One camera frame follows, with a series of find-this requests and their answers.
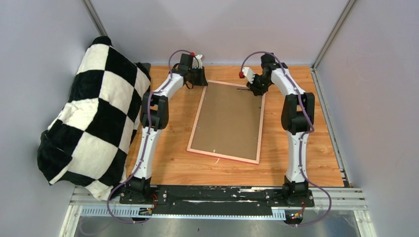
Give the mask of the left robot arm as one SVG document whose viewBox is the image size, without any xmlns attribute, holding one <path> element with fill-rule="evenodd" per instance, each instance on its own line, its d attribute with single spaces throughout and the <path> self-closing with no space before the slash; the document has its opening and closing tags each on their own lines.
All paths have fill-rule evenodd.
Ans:
<svg viewBox="0 0 419 237">
<path fill-rule="evenodd" d="M 207 86 L 204 56 L 183 50 L 179 63 L 169 66 L 167 79 L 154 91 L 144 95 L 140 122 L 142 138 L 137 161 L 121 193 L 121 203 L 145 204 L 151 191 L 152 163 L 158 140 L 169 120 L 169 101 L 183 86 Z"/>
</svg>

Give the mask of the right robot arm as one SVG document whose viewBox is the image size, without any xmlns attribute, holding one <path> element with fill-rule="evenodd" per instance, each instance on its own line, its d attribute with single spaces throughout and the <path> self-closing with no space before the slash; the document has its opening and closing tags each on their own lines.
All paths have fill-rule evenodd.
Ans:
<svg viewBox="0 0 419 237">
<path fill-rule="evenodd" d="M 250 68 L 242 68 L 241 73 L 255 96 L 264 95 L 275 85 L 284 97 L 281 125 L 288 138 L 289 160 L 279 199 L 288 206 L 295 206 L 309 192 L 306 146 L 309 134 L 314 131 L 315 96 L 297 84 L 287 65 L 273 53 L 263 51 L 261 55 L 262 74 L 256 74 Z"/>
</svg>

